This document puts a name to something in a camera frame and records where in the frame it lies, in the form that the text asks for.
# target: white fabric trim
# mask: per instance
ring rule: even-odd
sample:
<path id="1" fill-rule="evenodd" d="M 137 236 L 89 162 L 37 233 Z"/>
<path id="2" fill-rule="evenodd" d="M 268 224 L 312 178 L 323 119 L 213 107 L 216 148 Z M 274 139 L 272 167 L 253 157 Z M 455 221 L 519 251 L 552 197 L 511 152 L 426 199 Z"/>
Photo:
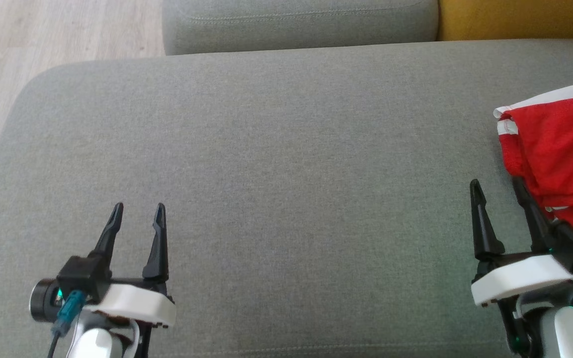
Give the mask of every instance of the white fabric trim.
<path id="1" fill-rule="evenodd" d="M 498 121 L 496 123 L 496 131 L 499 136 L 502 134 L 519 134 L 519 129 L 516 127 L 516 123 L 511 119 Z"/>
<path id="2" fill-rule="evenodd" d="M 512 104 L 511 106 L 503 106 L 494 110 L 493 115 L 495 118 L 501 118 L 501 115 L 510 109 L 532 106 L 533 104 L 543 104 L 557 102 L 557 100 L 564 100 L 573 98 L 573 86 L 566 88 L 548 91 L 546 93 L 536 95 L 532 98 L 522 100 L 521 102 Z"/>

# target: gray sofa seat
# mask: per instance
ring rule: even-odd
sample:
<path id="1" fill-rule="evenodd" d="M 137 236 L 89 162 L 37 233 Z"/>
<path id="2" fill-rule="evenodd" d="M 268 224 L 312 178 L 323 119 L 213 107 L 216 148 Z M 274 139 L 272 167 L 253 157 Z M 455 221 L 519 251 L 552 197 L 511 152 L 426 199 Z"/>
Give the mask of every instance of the gray sofa seat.
<path id="1" fill-rule="evenodd" d="M 30 290 L 91 250 L 118 201 L 116 276 L 140 274 L 168 209 L 178 319 L 153 358 L 508 357 L 498 309 L 470 293 L 468 185 L 526 250 L 492 110 L 571 84 L 571 40 L 49 70 L 0 139 L 0 357 L 45 354 Z"/>
<path id="2" fill-rule="evenodd" d="M 434 41 L 437 0 L 165 0 L 168 55 Z"/>

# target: folded red garment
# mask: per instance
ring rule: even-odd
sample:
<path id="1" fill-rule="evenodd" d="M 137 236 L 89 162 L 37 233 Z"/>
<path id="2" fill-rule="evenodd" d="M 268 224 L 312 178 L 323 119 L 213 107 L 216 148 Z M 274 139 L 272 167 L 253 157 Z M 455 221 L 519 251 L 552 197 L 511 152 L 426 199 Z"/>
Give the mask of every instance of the folded red garment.
<path id="1" fill-rule="evenodd" d="M 505 168 L 550 216 L 573 224 L 573 86 L 496 109 Z"/>

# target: stitched seam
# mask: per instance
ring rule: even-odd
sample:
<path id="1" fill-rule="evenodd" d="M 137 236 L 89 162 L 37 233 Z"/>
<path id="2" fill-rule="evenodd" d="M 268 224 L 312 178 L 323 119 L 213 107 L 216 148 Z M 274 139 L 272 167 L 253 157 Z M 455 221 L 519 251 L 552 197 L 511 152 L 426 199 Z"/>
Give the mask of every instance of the stitched seam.
<path id="1" fill-rule="evenodd" d="M 360 352 L 359 349 L 374 348 L 378 352 L 393 351 L 432 351 L 441 349 L 445 346 L 459 345 L 486 345 L 496 344 L 503 341 L 477 341 L 477 342 L 421 342 L 416 344 L 356 344 L 356 345 L 320 345 L 320 346 L 301 346 L 301 347 L 283 347 L 283 348 L 266 348 L 266 349 L 247 349 L 240 351 L 218 351 L 218 352 L 197 352 L 197 353 L 172 353 L 157 354 L 151 357 L 204 357 L 204 356 L 226 356 L 232 354 L 246 354 L 265 357 L 292 356 L 294 354 L 328 354 L 328 353 L 352 353 Z M 305 350 L 325 350 L 323 352 L 302 352 Z"/>
<path id="2" fill-rule="evenodd" d="M 260 22 L 260 21 L 273 21 L 273 20 L 290 20 L 292 18 L 312 18 L 312 17 L 323 17 L 323 16 L 343 16 L 351 14 L 370 14 L 370 13 L 380 13 L 380 11 L 362 11 L 359 13 L 328 13 L 328 14 L 312 14 L 310 16 L 288 16 L 288 17 L 269 17 L 269 18 L 255 18 L 253 20 L 232 20 L 232 21 L 202 21 L 202 20 L 191 20 L 193 23 L 241 23 L 241 22 Z"/>
<path id="3" fill-rule="evenodd" d="M 296 12 L 296 13 L 271 13 L 271 14 L 250 14 L 245 16 L 223 16 L 223 17 L 200 17 L 200 16 L 189 16 L 184 11 L 180 9 L 177 5 L 175 6 L 178 12 L 181 13 L 182 16 L 192 19 L 192 20 L 238 20 L 238 19 L 245 19 L 245 18 L 272 18 L 272 17 L 280 17 L 280 16 L 297 16 L 297 15 L 315 15 L 315 14 L 343 14 L 343 13 L 350 13 L 350 14 L 358 14 L 358 13 L 373 13 L 378 11 L 388 11 L 388 10 L 396 10 L 396 9 L 405 9 L 407 7 L 417 6 L 423 3 L 423 1 L 416 2 L 414 4 L 406 5 L 406 6 L 399 6 L 399 7 L 382 7 L 382 8 L 375 8 L 375 7 L 359 7 L 355 9 L 337 9 L 337 10 L 318 10 L 318 11 L 303 11 L 303 12 Z"/>

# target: yellow cushion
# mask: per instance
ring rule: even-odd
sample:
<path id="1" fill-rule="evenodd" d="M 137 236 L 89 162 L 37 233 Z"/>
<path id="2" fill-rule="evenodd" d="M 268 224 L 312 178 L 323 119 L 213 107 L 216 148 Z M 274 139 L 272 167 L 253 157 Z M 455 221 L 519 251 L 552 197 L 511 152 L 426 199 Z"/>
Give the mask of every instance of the yellow cushion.
<path id="1" fill-rule="evenodd" d="M 439 0 L 439 39 L 573 38 L 573 0 Z"/>

